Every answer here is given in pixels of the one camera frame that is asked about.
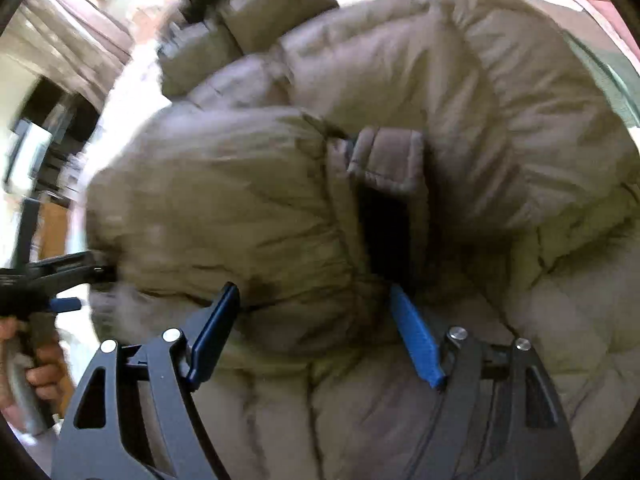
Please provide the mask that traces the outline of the person's left hand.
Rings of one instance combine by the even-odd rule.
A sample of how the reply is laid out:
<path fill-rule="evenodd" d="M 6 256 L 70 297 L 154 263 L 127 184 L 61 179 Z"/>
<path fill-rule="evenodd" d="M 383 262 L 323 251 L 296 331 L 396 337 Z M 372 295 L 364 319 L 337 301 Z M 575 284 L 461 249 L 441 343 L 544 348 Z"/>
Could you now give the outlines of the person's left hand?
<path fill-rule="evenodd" d="M 1 413 L 14 427 L 23 428 L 23 416 L 6 379 L 6 343 L 13 339 L 20 328 L 16 318 L 1 319 Z M 36 349 L 37 365 L 26 372 L 29 385 L 35 389 L 40 400 L 61 413 L 64 404 L 64 379 L 67 377 L 63 351 L 56 339 Z"/>

